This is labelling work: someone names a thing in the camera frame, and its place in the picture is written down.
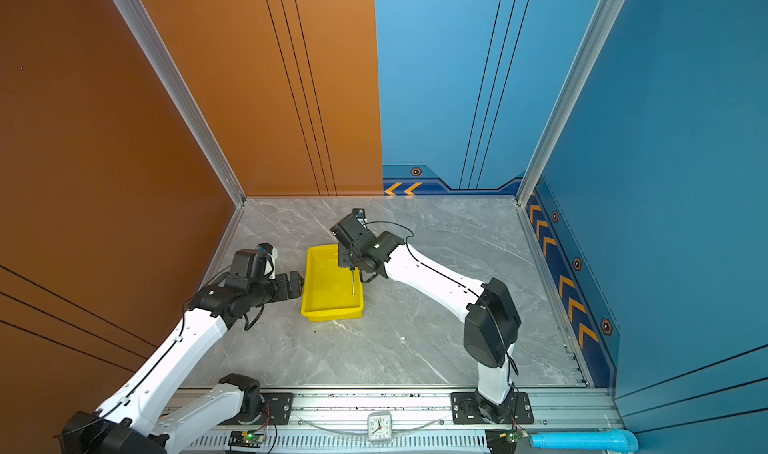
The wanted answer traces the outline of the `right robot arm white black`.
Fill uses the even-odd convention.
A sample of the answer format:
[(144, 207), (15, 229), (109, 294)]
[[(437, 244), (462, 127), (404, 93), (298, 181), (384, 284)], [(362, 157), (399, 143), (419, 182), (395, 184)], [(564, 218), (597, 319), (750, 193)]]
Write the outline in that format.
[(339, 245), (339, 265), (367, 273), (370, 280), (407, 285), (448, 310), (463, 324), (463, 346), (477, 362), (474, 402), (491, 424), (515, 424), (519, 369), (513, 359), (522, 319), (507, 285), (497, 279), (463, 276), (429, 259), (404, 238), (371, 229), (363, 209), (354, 209), (330, 228)]

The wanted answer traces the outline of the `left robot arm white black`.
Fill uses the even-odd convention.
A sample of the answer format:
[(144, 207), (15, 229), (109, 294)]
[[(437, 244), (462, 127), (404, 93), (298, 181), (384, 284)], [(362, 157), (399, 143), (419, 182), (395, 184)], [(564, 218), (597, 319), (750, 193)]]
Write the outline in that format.
[(92, 413), (74, 414), (58, 434), (64, 453), (179, 453), (220, 423), (251, 424), (268, 416), (257, 380), (228, 374), (209, 392), (161, 416), (205, 353), (254, 307), (296, 299), (298, 272), (261, 274), (246, 281), (220, 276), (190, 300), (168, 338)]

